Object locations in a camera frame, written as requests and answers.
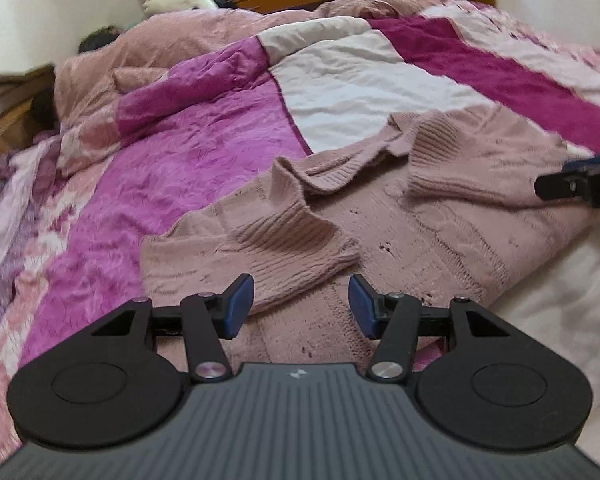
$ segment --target sweater sleeve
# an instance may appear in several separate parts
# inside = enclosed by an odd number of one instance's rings
[[[397,118],[414,136],[408,195],[538,207],[535,179],[559,171],[565,143],[501,105]]]
[[[357,240],[311,212],[289,165],[274,162],[266,189],[253,181],[186,215],[167,234],[144,240],[142,281],[157,304],[177,304],[201,290],[221,292],[248,272],[256,282],[250,314],[257,314],[357,262]]]

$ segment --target black clamp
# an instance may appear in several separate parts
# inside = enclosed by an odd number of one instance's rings
[[[22,368],[7,405],[20,438],[63,449],[115,446],[147,434],[196,384],[234,376],[219,338],[232,339],[253,304],[240,275],[222,294],[177,306],[133,298]],[[188,373],[155,352],[157,336],[182,336]]]
[[[469,297],[424,307],[401,292],[378,294],[354,274],[349,306],[362,332],[380,339],[366,376],[403,386],[447,434],[507,452],[576,441],[592,403],[586,377]],[[447,351],[413,372],[422,336],[444,338]]]
[[[600,208],[600,156],[568,162],[560,173],[541,175],[534,186],[544,201],[581,198]]]

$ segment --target metal pivot screw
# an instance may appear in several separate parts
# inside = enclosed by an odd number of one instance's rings
[[[205,361],[196,366],[196,375],[203,379],[217,379],[226,373],[226,366],[216,361]]]
[[[392,361],[381,361],[371,367],[371,373],[380,379],[395,379],[403,372],[404,368]]]

